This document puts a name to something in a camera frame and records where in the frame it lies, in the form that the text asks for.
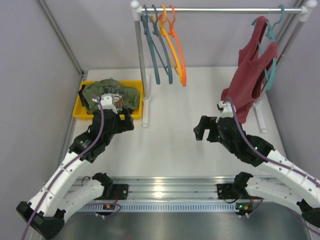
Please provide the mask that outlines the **orange plastic hanger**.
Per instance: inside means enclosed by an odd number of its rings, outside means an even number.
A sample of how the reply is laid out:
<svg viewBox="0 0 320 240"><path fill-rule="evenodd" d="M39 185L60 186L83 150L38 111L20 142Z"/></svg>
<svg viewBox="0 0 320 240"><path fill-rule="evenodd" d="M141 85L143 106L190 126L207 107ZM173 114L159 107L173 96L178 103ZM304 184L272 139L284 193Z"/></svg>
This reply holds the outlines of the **orange plastic hanger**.
<svg viewBox="0 0 320 240"><path fill-rule="evenodd" d="M172 10L172 14L173 14L173 20L169 22L169 34L175 39L176 41L176 45L178 47L178 52L179 52L179 56L180 56L180 68L182 71L182 80L181 80L181 84L183 87L187 86L187 73L186 73L186 65L185 65L185 59L184 59L184 54L181 48L181 44L178 38L178 35L174 29L174 23L176 21L176 12L175 12L175 8L172 4L169 5L171 7Z"/></svg>

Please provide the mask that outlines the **green tank top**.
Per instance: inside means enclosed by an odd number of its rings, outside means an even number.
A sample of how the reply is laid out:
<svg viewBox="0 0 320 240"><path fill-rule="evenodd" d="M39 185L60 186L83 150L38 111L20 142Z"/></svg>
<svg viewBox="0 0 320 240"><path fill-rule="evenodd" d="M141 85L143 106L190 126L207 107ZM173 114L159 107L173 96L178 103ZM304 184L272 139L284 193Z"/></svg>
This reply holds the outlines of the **green tank top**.
<svg viewBox="0 0 320 240"><path fill-rule="evenodd" d="M119 81L109 78L87 84L84 88L83 96L89 104L88 114L92 114L93 110L98 108L97 103L92 101L93 95L101 97L103 94L112 94L114 96L117 110L125 107L130 109L132 113L140 106L140 93L136 88L125 86Z"/></svg>

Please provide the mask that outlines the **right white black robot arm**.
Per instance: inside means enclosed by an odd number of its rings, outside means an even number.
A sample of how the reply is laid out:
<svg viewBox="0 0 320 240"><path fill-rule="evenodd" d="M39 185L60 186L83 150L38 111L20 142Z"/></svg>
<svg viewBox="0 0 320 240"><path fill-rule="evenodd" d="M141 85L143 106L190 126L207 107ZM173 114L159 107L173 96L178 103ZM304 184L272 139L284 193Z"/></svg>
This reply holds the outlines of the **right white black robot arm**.
<svg viewBox="0 0 320 240"><path fill-rule="evenodd" d="M320 226L320 181L289 161L263 138L246 134L234 117L203 115L193 132L198 141L219 143L241 162L264 171L282 184L261 180L240 172L232 187L238 198L258 197L282 205L299 214L314 227Z"/></svg>

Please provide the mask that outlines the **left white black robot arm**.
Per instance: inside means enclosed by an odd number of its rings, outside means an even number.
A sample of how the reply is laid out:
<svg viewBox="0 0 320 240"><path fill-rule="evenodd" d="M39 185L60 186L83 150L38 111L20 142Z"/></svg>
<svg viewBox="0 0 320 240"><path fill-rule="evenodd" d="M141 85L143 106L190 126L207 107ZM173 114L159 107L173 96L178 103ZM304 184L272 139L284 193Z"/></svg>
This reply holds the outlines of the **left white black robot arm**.
<svg viewBox="0 0 320 240"><path fill-rule="evenodd" d="M111 109L97 110L91 125L78 135L58 169L29 201L22 201L16 210L42 237L53 239L67 220L93 200L117 200L113 180L98 172L78 190L68 193L80 174L102 154L116 134L134 129L131 111L124 107L118 114Z"/></svg>

